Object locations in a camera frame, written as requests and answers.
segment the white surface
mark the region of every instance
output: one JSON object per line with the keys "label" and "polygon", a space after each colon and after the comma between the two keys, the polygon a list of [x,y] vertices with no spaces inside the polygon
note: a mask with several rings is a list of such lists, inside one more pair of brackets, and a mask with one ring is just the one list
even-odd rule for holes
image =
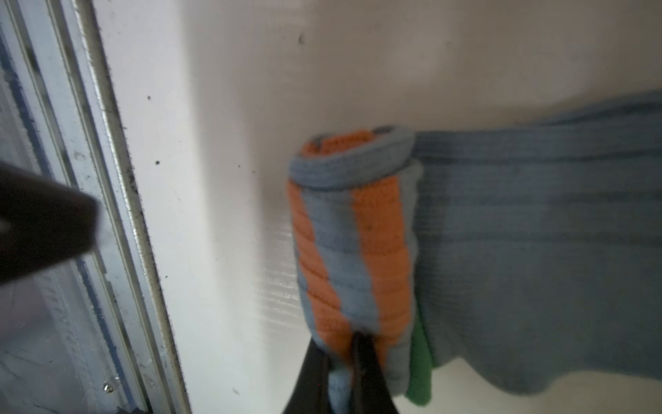
{"label": "white surface", "polygon": [[[283,184],[306,137],[507,125],[662,87],[654,0],[95,7],[194,414],[279,413],[289,397],[308,335]],[[519,398],[455,361],[429,407],[399,407],[653,413],[662,384],[573,374]]]}

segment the rolled sock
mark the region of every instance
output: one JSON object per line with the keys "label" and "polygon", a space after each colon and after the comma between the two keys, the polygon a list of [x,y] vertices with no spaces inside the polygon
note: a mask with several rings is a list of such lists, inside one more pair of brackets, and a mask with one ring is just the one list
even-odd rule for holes
{"label": "rolled sock", "polygon": [[288,192],[334,412],[356,330],[377,338],[391,393],[418,404],[456,357],[511,393],[575,370],[662,378],[661,161],[659,91],[515,129],[306,144]]}

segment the orange stripe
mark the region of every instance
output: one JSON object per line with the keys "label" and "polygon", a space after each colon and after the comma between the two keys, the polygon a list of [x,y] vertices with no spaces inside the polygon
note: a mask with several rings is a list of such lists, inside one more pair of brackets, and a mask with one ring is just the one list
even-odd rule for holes
{"label": "orange stripe", "polygon": [[358,130],[344,135],[334,135],[322,139],[321,142],[308,142],[301,149],[305,158],[327,156],[336,152],[350,150],[377,138],[374,132]]}
{"label": "orange stripe", "polygon": [[287,195],[294,238],[299,250],[299,268],[308,282],[307,295],[315,319],[315,330],[331,350],[349,363],[352,328],[340,312],[340,299],[329,283],[324,261],[315,246],[315,233],[301,197],[301,188],[289,181]]}
{"label": "orange stripe", "polygon": [[397,177],[353,189],[354,219],[361,255],[370,275],[379,310],[375,349],[380,364],[412,319],[409,250]]}

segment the green fabric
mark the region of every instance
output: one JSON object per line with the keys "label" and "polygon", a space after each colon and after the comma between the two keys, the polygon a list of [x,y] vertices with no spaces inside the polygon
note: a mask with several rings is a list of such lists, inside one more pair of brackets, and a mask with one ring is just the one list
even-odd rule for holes
{"label": "green fabric", "polygon": [[416,405],[426,405],[432,398],[432,353],[416,309],[409,360],[409,387],[405,396]]}

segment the gray cloth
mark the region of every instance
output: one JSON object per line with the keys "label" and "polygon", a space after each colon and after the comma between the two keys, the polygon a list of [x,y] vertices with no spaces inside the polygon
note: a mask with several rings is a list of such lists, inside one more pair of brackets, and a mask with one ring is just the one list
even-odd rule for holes
{"label": "gray cloth", "polygon": [[662,91],[536,125],[420,132],[414,284],[437,365],[535,393],[662,379]]}

